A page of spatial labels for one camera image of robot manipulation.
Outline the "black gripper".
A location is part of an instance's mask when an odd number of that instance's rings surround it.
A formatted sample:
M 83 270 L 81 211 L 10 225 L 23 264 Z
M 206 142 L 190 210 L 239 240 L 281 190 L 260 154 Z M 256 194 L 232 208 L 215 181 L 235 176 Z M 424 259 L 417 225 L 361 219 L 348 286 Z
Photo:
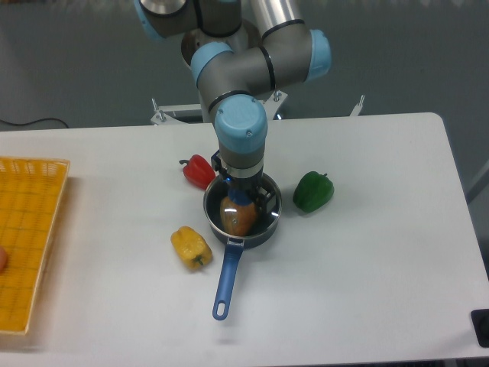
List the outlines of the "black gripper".
M 261 186 L 263 168 L 250 177 L 236 177 L 229 170 L 222 168 L 220 150 L 211 156 L 211 166 L 216 175 L 228 186 L 230 199 L 254 199 L 259 213 L 276 211 L 277 194 L 274 188 Z

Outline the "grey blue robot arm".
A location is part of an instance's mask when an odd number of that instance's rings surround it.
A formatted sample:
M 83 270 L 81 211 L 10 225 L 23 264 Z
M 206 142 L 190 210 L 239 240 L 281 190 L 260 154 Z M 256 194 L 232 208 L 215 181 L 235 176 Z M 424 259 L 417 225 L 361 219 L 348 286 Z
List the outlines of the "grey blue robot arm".
M 324 76 L 329 41 L 295 1 L 253 1 L 260 43 L 248 47 L 240 1 L 136 1 L 141 23 L 161 38 L 199 31 L 189 67 L 219 142 L 215 170 L 233 203 L 259 197 L 267 116 L 257 96 Z

